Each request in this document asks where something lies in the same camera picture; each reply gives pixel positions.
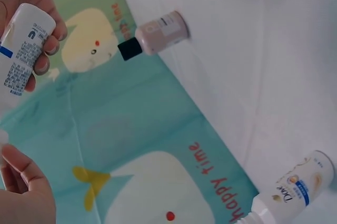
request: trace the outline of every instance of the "red dot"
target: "red dot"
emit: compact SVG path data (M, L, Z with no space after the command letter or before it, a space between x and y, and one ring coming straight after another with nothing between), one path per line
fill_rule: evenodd
M168 221L173 221L175 219L175 215L172 212L167 212L166 218Z

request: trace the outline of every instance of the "teal fabric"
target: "teal fabric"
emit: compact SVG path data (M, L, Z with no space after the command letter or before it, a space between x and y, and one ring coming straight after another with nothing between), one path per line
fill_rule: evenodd
M158 56L124 62L117 51L136 28L125 0L55 2L69 36L1 127L50 180L57 222L247 214L256 189L172 73Z

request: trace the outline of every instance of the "hand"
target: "hand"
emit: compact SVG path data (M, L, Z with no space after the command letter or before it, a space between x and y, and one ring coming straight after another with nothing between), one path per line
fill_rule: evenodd
M12 145L2 149L5 190L0 190L1 223L56 224L56 207L48 180L29 157Z
M60 47L58 41L65 39L67 36L67 28L58 13L53 0L0 0L0 36L2 36L6 25L9 23L21 3L30 3L39 7L49 13L56 21L56 28L52 36L50 36L46 41L43 48L46 54L54 55ZM45 53L43 53L36 61L34 72L37 75L43 75L49 69L49 59ZM33 91L35 85L35 77L31 75L26 85L26 91Z

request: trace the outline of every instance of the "blue label stripe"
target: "blue label stripe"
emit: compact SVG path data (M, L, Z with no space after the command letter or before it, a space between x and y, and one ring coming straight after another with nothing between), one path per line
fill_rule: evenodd
M305 189L304 184L302 184L300 181L297 181L295 185L297 185L301 194L303 195L303 198L305 200L305 206L308 206L309 205L309 195L308 195L308 192Z
M5 47L0 47L0 53L5 55L8 58L12 58L13 52L11 52L9 49L5 48Z

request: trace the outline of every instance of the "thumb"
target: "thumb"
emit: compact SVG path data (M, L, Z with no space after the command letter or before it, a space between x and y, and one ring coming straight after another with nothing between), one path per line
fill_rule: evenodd
M21 174L28 184L29 191L39 191L46 196L53 195L46 176L29 157L9 144L3 147L2 155L7 163Z
M0 1L0 38L4 33L7 24L7 8L5 4Z

